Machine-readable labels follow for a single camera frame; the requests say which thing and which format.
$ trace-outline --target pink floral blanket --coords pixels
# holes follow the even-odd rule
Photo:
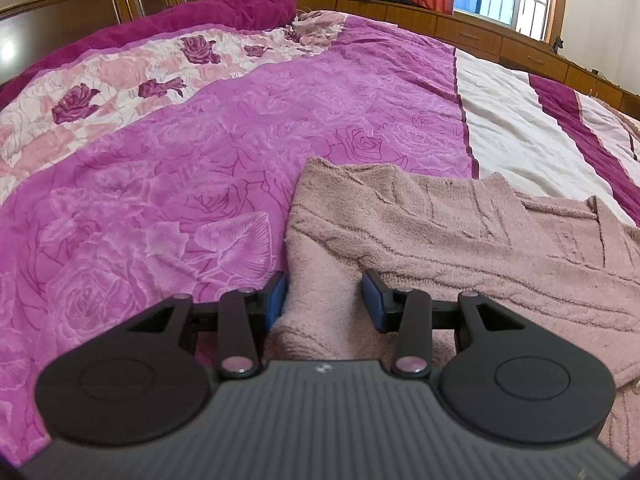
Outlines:
[[[599,194],[640,221],[634,147],[599,104],[388,23],[294,19],[294,0],[183,4],[65,47],[0,91],[0,452],[12,462],[48,440],[32,393],[62,352],[168,295],[212,301],[286,266],[311,156],[501,171],[525,192]]]

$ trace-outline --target white striped sheet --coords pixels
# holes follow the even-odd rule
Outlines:
[[[618,118],[599,102],[586,95],[578,94],[582,124],[598,137],[601,145],[620,161],[631,181],[640,185],[640,162],[634,160],[629,142],[629,133]],[[638,152],[638,140],[634,141],[634,151]]]
[[[529,75],[456,50],[458,93],[480,177],[498,171],[531,195],[584,200],[598,195],[635,225],[611,186],[584,160],[575,142],[545,114]]]

